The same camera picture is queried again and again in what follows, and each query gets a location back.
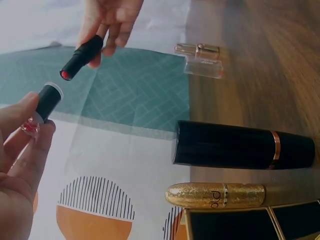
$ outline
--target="hand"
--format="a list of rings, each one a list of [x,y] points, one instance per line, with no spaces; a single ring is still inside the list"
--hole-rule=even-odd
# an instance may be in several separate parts
[[[56,127],[48,121],[31,139],[17,130],[37,108],[37,93],[0,109],[0,239],[27,240],[33,222],[33,201],[45,168]]]
[[[104,56],[112,56],[116,47],[124,47],[129,39],[144,0],[84,0],[84,19],[77,48],[95,35],[108,39],[102,49]],[[88,65],[100,66],[101,55]]]

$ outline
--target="red lipstick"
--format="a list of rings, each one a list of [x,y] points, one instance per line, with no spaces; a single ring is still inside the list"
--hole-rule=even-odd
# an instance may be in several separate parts
[[[60,76],[66,81],[71,81],[83,66],[100,54],[103,45],[104,40],[98,35],[82,44],[73,52],[71,59],[60,70]]]

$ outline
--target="transparent lipstick tube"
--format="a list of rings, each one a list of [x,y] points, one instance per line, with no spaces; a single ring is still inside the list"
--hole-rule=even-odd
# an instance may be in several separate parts
[[[20,129],[33,138],[38,136],[40,126],[48,120],[58,103],[63,99],[61,88],[53,82],[47,82],[39,92],[39,102],[33,114]]]

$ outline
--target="gold glitter lipstick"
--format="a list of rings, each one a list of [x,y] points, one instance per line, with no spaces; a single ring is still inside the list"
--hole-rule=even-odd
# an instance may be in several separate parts
[[[178,183],[168,188],[165,199],[187,209],[241,209],[263,204],[265,187],[241,183]]]

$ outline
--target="lipstick cap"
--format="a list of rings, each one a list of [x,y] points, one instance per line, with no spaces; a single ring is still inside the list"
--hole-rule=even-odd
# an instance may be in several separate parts
[[[48,120],[48,117],[62,98],[63,92],[56,84],[48,82],[44,85],[39,92],[39,103],[35,110],[44,123]]]
[[[314,141],[285,132],[178,121],[173,164],[232,169],[308,168]]]
[[[88,42],[82,44],[73,52],[72,58],[60,70],[60,76],[67,81],[71,81],[79,70],[92,61],[104,45],[104,40],[95,35]]]

